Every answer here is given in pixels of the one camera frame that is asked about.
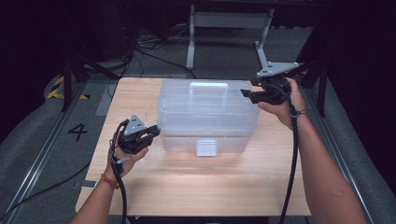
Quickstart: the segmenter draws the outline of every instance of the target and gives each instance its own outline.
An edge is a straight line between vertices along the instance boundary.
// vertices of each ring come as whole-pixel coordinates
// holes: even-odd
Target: tabletop
[[[163,79],[124,77],[120,80],[94,151],[86,180],[98,181],[106,168],[109,140],[118,125],[136,114],[147,125],[157,122],[157,100]],[[245,151],[197,157],[168,152],[155,137],[146,157],[124,182],[129,216],[279,216],[285,200],[292,157],[292,132],[277,117],[260,112]],[[78,210],[92,189],[82,188]],[[110,215],[121,215],[116,190]],[[288,216],[310,216],[300,160]]]

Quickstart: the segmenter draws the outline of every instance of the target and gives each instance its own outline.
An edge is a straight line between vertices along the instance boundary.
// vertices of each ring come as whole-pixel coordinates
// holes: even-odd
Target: forearm
[[[107,223],[113,193],[114,188],[104,180],[100,180],[72,223]]]
[[[306,115],[298,118],[305,197],[317,223],[365,223],[364,214],[344,176]]]

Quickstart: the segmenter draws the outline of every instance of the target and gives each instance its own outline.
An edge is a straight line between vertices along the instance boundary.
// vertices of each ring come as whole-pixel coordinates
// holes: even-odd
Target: bracelet
[[[104,174],[101,174],[100,178],[102,180],[104,180],[105,182],[107,182],[109,185],[111,185],[111,187],[113,187],[114,189],[120,188],[120,185],[118,183],[114,183],[111,179],[107,178]]]
[[[302,114],[306,114],[305,109],[303,109],[303,110],[296,110],[296,114],[295,114],[295,115],[292,115],[291,112],[290,112],[291,117],[292,117],[292,118],[295,118],[295,119],[297,119],[298,117],[300,117],[300,115],[302,115]]]

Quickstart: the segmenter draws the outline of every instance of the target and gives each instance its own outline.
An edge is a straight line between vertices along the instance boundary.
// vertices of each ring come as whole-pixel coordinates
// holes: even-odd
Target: cable
[[[180,40],[180,39],[188,40],[188,39],[186,39],[186,38],[179,37],[179,36],[182,35],[182,34],[183,34],[185,31],[187,31],[189,28],[190,28],[190,26],[187,26],[186,28],[184,28],[183,30],[181,30],[177,35],[168,37],[168,40],[177,39],[176,41],[168,42],[168,43],[175,43],[175,42],[177,42],[177,41]],[[138,44],[146,44],[146,43],[148,43],[148,42],[156,42],[156,41],[162,41],[162,40],[161,40],[160,38],[158,38],[158,37],[156,37],[156,38],[146,38],[146,40],[141,40],[141,41],[138,41],[137,43],[138,43]]]
[[[197,79],[197,76],[196,76],[189,68],[187,68],[187,67],[185,67],[185,66],[183,66],[183,65],[181,65],[181,64],[178,64],[178,63],[171,63],[171,62],[166,61],[166,60],[164,60],[164,59],[162,59],[162,58],[159,58],[159,57],[156,57],[156,56],[154,56],[154,55],[148,54],[148,53],[146,53],[146,52],[144,52],[144,51],[141,51],[140,49],[137,49],[137,51],[139,51],[140,53],[145,54],[145,55],[147,55],[147,56],[149,56],[149,57],[151,57],[151,58],[160,60],[160,61],[165,62],[165,63],[170,63],[170,64],[175,65],[175,66],[178,66],[178,67],[181,67],[181,68],[183,68],[183,69],[189,71],[189,72],[192,74],[192,76],[193,76],[195,79]]]
[[[122,163],[121,164],[117,164],[116,160],[117,158],[115,157],[114,153],[116,150],[116,143],[117,143],[117,138],[118,138],[118,134],[120,132],[120,128],[122,126],[125,126],[127,123],[127,120],[125,120],[124,122],[122,122],[119,127],[117,127],[117,130],[114,132],[113,134],[113,139],[110,141],[110,149],[109,149],[109,153],[110,153],[110,158],[111,158],[111,168],[113,170],[114,176],[117,179],[117,182],[119,183],[120,186],[120,190],[121,190],[121,196],[122,196],[122,218],[121,218],[121,224],[125,223],[126,220],[126,209],[127,209],[127,199],[126,199],[126,191],[125,191],[125,186],[122,182],[122,178],[120,177],[120,172],[119,172],[119,165],[122,167]]]
[[[113,94],[110,93],[110,91],[109,91],[109,89],[108,89],[108,87],[110,86],[110,82],[111,82],[111,78],[108,80],[106,90],[107,90],[108,96],[110,96],[110,98],[113,99],[115,90],[113,91]]]
[[[298,156],[297,117],[294,116],[297,114],[297,111],[296,111],[294,105],[291,103],[290,97],[288,97],[288,102],[289,102],[289,106],[290,106],[290,113],[293,115],[291,117],[291,127],[293,129],[293,155],[292,155],[292,159],[291,159],[291,170],[290,170],[288,190],[286,192],[285,202],[283,203],[283,208],[282,208],[282,213],[280,215],[279,224],[282,224],[285,221],[285,216],[286,216],[286,211],[288,210],[291,190],[293,188],[294,175],[296,172],[297,156]]]
[[[91,162],[89,161],[86,165],[84,165],[84,167],[82,167],[82,168],[81,168],[79,171],[77,171],[75,174],[73,174],[73,175],[71,175],[70,177],[68,177],[66,180],[63,180],[63,181],[61,181],[61,182],[59,182],[59,183],[57,183],[57,184],[54,184],[54,185],[52,185],[52,186],[50,186],[50,187],[48,187],[48,188],[46,188],[46,189],[43,189],[43,190],[41,190],[41,191],[39,191],[39,192],[37,192],[37,193],[35,193],[35,194],[33,194],[33,195],[31,195],[31,196],[25,198],[25,199],[23,199],[22,201],[20,201],[20,202],[14,204],[12,207],[10,207],[10,208],[0,217],[0,222],[2,222],[3,219],[4,219],[10,212],[12,212],[14,209],[16,209],[16,208],[17,208],[18,206],[20,206],[21,204],[26,203],[27,201],[32,200],[33,198],[35,198],[36,196],[38,196],[38,195],[40,195],[40,194],[42,194],[42,193],[44,193],[44,192],[47,192],[47,191],[49,191],[49,190],[51,190],[51,189],[55,189],[55,188],[61,186],[61,185],[64,184],[65,182],[67,182],[67,181],[73,179],[75,176],[79,175],[79,174],[80,174],[83,170],[85,170],[90,164],[91,164]]]
[[[119,0],[116,0],[116,6],[118,8],[118,11],[121,14],[120,17],[120,25],[121,29],[124,32],[125,35],[125,41],[128,44],[128,51],[126,54],[120,59],[121,63],[117,65],[113,65],[110,67],[107,67],[106,69],[109,71],[114,71],[122,68],[122,72],[120,74],[120,77],[126,72],[126,70],[129,67],[129,64],[132,60],[132,51],[133,48],[135,47],[135,40],[134,40],[134,24],[131,22],[131,17],[132,17],[132,7],[129,2],[122,4]],[[101,73],[101,71],[95,69],[95,68],[86,68],[88,72],[91,73]]]
[[[289,177],[289,184],[288,184],[288,189],[286,191],[286,197],[285,201],[283,203],[283,208],[282,208],[282,213],[280,215],[280,220],[279,224],[283,224],[285,221],[286,217],[286,211],[288,210],[288,205],[289,205],[289,200],[290,200],[290,195],[291,195],[291,190],[293,187],[293,182],[294,182],[294,175],[296,171],[296,166],[297,166],[297,157],[298,157],[298,128],[297,128],[297,117],[298,117],[298,112],[295,109],[294,105],[291,103],[291,94],[284,92],[282,89],[277,87],[276,85],[270,84],[270,83],[262,83],[264,87],[272,87],[281,92],[286,100],[289,103],[289,110],[290,110],[290,119],[291,119],[291,128],[293,130],[293,153],[292,153],[292,159],[291,159],[291,168],[290,168],[290,177]]]
[[[134,55],[134,57],[135,57],[135,58],[137,59],[137,61],[139,62],[140,69],[142,70],[142,71],[140,72],[140,74],[139,74],[139,77],[142,77],[143,73],[145,72],[145,69],[144,69],[143,66],[142,66],[142,62],[140,62],[140,59],[137,58],[136,55]]]

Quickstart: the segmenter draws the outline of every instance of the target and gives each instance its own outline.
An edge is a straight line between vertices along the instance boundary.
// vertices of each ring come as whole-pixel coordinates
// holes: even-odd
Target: transparent plastic box
[[[198,156],[244,151],[260,109],[241,89],[252,86],[240,80],[164,80],[157,123],[164,149]]]

